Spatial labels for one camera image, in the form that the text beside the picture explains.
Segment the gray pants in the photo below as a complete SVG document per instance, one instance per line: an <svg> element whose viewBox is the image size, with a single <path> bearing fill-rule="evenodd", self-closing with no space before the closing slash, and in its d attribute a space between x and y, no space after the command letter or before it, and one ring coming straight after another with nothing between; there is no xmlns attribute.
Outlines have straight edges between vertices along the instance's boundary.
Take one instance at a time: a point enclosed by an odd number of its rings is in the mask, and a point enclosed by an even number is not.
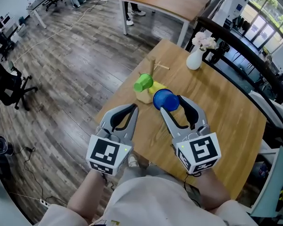
<svg viewBox="0 0 283 226"><path fill-rule="evenodd" d="M121 185L122 183L130 179L141 178L141 177L145 177L146 175L150 175L158 178L164 178L172 182L178 183L180 186L182 186L182 184L175 177L171 176L170 174L168 174L166 171L162 170L158 166L148 166L147 169L143 169L140 167L126 167L124 170L124 174L119 180L117 186Z"/></svg>

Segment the white cable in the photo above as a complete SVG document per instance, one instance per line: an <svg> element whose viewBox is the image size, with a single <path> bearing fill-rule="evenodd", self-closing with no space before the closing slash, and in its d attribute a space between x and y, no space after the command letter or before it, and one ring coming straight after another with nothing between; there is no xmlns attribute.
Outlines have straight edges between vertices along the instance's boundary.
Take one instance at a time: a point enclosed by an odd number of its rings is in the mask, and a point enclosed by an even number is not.
<svg viewBox="0 0 283 226"><path fill-rule="evenodd" d="M57 34L59 34L59 33L63 32L63 31L65 31L66 29L72 28L75 24L77 24L78 22L81 21L81 19L85 16L85 14L88 12L89 9L93 9L93 8L96 7L96 6L99 6L99 7L100 7L100 6L104 6L104 5L106 5L107 3L108 3L108 1L106 1L105 4L102 4L102 5L97 5L97 4L96 4L96 5L94 5L93 7L88 8L86 11L83 12L83 13L84 13L83 16L82 16L78 21L76 21L74 24L70 25L69 27L67 27L67 28L65 28L65 29L62 29L61 31L55 33L54 35L52 35L52 36L50 36L50 37L44 39L43 41L41 41L41 42L39 42L39 43L33 45L30 49L28 49L25 53L23 53L19 58L17 58L17 59L14 61L14 63L16 63L23 55L27 54L31 49L33 49L33 48L36 47L37 45L39 45L39 44L41 44L41 43L43 43L43 42L45 42L45 41L51 39L53 36L56 36Z"/></svg>
<svg viewBox="0 0 283 226"><path fill-rule="evenodd" d="M37 199L37 198L32 198L32 197L29 197L29 196L25 196L25 195L22 195L22 194L17 194L17 193L13 193L13 192L9 192L10 194L16 194L16 195L19 195L19 196L22 196L22 197L25 197L25 198L31 198L31 199L35 199L35 200L40 200L40 199Z"/></svg>

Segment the power strip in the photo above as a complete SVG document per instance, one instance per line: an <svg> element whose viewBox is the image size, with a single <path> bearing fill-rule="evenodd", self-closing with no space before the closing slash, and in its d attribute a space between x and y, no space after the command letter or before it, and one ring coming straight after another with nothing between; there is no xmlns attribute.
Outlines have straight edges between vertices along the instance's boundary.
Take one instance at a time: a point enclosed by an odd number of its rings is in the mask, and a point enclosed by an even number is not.
<svg viewBox="0 0 283 226"><path fill-rule="evenodd" d="M40 204L42 204L43 206L45 206L46 208L49 208L50 204L45 202L44 200L40 199Z"/></svg>

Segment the flower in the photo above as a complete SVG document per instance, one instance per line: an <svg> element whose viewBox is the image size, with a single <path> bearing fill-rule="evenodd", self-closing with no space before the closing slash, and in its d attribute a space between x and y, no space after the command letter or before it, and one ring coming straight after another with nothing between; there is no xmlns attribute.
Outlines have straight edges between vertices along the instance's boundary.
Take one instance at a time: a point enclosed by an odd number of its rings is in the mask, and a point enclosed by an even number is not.
<svg viewBox="0 0 283 226"><path fill-rule="evenodd" d="M215 48L215 38L207 38L204 32L198 32L195 38L192 39L192 44L199 46L202 51L206 51L207 48Z"/></svg>

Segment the white t-shirt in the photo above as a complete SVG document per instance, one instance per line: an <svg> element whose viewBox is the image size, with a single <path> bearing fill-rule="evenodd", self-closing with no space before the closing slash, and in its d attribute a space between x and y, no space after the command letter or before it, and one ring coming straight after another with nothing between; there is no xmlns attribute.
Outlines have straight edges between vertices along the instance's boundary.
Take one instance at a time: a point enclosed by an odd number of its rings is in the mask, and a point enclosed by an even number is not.
<svg viewBox="0 0 283 226"><path fill-rule="evenodd" d="M134 178L113 192L104 215L91 225L106 226L256 226L238 202L215 214L199 207L177 183L158 177ZM77 213L51 205L39 226L88 226Z"/></svg>

